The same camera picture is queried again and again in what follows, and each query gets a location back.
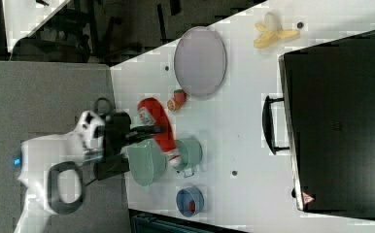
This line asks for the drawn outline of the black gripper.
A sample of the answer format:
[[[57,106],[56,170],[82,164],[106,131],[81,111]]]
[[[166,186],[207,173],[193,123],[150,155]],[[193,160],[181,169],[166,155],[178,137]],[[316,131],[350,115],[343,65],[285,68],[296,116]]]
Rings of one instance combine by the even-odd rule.
[[[93,173],[98,181],[129,171],[128,160],[121,154],[126,144],[136,144],[166,131],[165,126],[145,125],[130,130],[131,119],[128,113],[112,113],[106,117],[101,161],[93,165]]]

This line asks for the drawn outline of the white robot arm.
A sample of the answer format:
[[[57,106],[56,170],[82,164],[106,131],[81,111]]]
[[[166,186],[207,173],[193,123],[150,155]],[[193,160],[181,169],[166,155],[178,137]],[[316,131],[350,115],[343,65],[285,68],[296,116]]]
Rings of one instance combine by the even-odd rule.
[[[85,201],[84,167],[102,181],[129,170],[121,149],[166,130],[163,125],[130,126],[126,113],[85,111],[75,128],[27,140],[14,165],[26,195],[15,233],[42,233],[51,216],[70,215]]]

